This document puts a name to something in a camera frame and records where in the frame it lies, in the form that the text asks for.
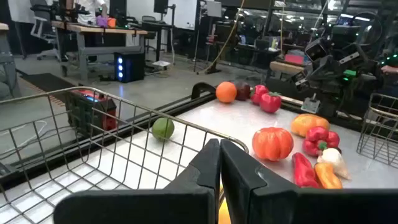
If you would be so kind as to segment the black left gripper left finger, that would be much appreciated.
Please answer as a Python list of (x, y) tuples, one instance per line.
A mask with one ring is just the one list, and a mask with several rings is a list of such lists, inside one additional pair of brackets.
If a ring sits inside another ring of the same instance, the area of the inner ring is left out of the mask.
[(87, 190), (62, 199), (54, 224), (216, 224), (220, 142), (209, 140), (163, 189)]

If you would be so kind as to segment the long red chili pepper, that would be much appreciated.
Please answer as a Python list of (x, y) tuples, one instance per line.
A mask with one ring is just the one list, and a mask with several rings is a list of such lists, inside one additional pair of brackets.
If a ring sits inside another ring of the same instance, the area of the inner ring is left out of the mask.
[(292, 156), (292, 162), (294, 169), (294, 184), (299, 187), (319, 188), (312, 164), (302, 153), (296, 152)]

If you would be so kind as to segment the orange ribbed tomato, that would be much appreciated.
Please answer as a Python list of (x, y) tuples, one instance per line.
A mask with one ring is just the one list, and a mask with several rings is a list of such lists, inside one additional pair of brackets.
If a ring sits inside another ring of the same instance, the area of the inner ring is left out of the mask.
[(254, 133), (252, 148), (263, 160), (279, 161), (289, 156), (294, 148), (292, 135), (283, 128), (262, 128)]

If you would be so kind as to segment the small orange pepper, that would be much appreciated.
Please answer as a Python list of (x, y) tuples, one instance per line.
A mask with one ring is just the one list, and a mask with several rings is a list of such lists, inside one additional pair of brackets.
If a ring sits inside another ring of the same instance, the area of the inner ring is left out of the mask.
[(333, 165), (318, 162), (314, 166), (315, 173), (324, 189), (342, 189), (341, 180), (335, 175)]

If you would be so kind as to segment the white garlic bulb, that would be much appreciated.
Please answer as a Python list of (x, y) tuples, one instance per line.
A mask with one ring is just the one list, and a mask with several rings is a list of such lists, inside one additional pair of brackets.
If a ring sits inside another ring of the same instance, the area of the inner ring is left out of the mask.
[(351, 176), (348, 172), (343, 156), (337, 149), (325, 149), (322, 154), (318, 156), (317, 162), (326, 162), (331, 164), (336, 175), (346, 180), (351, 180)]

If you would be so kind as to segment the red bell pepper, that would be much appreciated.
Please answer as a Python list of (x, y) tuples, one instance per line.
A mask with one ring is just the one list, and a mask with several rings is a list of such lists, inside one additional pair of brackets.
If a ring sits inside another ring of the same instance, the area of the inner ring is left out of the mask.
[(316, 126), (308, 130), (303, 142), (303, 150), (310, 156), (318, 156), (328, 148), (337, 148), (339, 143), (340, 137), (336, 132)]

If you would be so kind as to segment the orange bell pepper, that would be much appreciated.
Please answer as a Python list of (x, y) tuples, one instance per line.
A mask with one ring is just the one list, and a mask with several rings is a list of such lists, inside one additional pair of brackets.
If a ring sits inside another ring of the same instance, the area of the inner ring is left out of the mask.
[(316, 126), (321, 126), (325, 129), (330, 128), (330, 124), (327, 119), (315, 114), (300, 114), (293, 119), (290, 125), (291, 132), (301, 137), (305, 137), (308, 130)]

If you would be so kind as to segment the green lime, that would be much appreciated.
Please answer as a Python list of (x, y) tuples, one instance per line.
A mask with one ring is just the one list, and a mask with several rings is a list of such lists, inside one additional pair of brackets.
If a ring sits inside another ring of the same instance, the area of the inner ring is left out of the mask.
[(168, 118), (157, 119), (152, 126), (152, 135), (158, 141), (168, 141), (174, 133), (174, 123)]

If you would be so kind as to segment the black curved hook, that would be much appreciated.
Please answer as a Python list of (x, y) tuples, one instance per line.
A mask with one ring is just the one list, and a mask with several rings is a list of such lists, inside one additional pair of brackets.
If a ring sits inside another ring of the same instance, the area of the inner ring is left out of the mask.
[(215, 93), (216, 88), (208, 83), (199, 82), (196, 83), (192, 88), (191, 99), (194, 100), (199, 98), (203, 92)]

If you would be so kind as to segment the orange fruit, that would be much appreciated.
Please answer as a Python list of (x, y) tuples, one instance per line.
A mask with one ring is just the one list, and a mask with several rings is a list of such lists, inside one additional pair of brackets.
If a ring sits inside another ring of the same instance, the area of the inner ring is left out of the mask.
[(237, 95), (234, 83), (222, 82), (216, 87), (216, 97), (222, 103), (232, 103)]

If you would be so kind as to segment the red black power station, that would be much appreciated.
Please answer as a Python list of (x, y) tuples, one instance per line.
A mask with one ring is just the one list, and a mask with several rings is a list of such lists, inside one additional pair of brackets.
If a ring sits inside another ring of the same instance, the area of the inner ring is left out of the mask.
[(117, 106), (113, 99), (93, 90), (65, 94), (68, 123), (85, 137), (116, 129)]

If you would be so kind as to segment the black floor mat orange edge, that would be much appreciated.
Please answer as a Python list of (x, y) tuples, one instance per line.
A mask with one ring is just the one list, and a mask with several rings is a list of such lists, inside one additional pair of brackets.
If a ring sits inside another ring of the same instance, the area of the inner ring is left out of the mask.
[[(34, 89), (38, 90), (39, 93), (50, 92), (56, 90), (62, 90), (66, 88), (74, 87), (75, 85), (58, 77), (51, 73), (39, 73), (33, 75), (23, 75), (21, 78), (31, 85)], [(49, 96), (50, 102), (53, 105), (65, 106), (65, 95), (63, 93), (57, 93)]]

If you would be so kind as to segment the black monitor on stand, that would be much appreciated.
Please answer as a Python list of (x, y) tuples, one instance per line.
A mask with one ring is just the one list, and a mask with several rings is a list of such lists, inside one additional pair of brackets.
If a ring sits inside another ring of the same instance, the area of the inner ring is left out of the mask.
[(167, 9), (172, 10), (172, 21), (171, 25), (158, 25), (157, 28), (157, 45), (156, 45), (156, 61), (160, 60), (160, 50), (161, 50), (161, 40), (162, 40), (162, 30), (169, 28), (170, 31), (173, 31), (175, 27), (175, 9), (176, 5), (173, 4), (169, 6), (169, 0), (154, 0), (154, 12), (159, 13), (161, 15), (161, 20), (163, 20), (163, 15), (167, 13)]

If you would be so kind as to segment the grey office chair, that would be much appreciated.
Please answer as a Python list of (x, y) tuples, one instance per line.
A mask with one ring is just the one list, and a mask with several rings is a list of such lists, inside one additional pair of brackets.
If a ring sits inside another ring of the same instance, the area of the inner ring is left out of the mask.
[(29, 0), (30, 9), (34, 12), (34, 26), (30, 32), (31, 36), (46, 41), (52, 45), (50, 50), (43, 50), (37, 55), (37, 60), (45, 57), (54, 56), (60, 61), (58, 42), (55, 29), (51, 25), (50, 11), (46, 0)]

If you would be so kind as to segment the grey metal table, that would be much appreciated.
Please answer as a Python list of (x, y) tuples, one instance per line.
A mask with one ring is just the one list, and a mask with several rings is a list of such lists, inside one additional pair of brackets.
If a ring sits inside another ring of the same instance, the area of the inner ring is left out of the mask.
[(7, 86), (12, 97), (21, 97), (14, 56), (7, 39), (9, 26), (0, 23), (0, 86)]

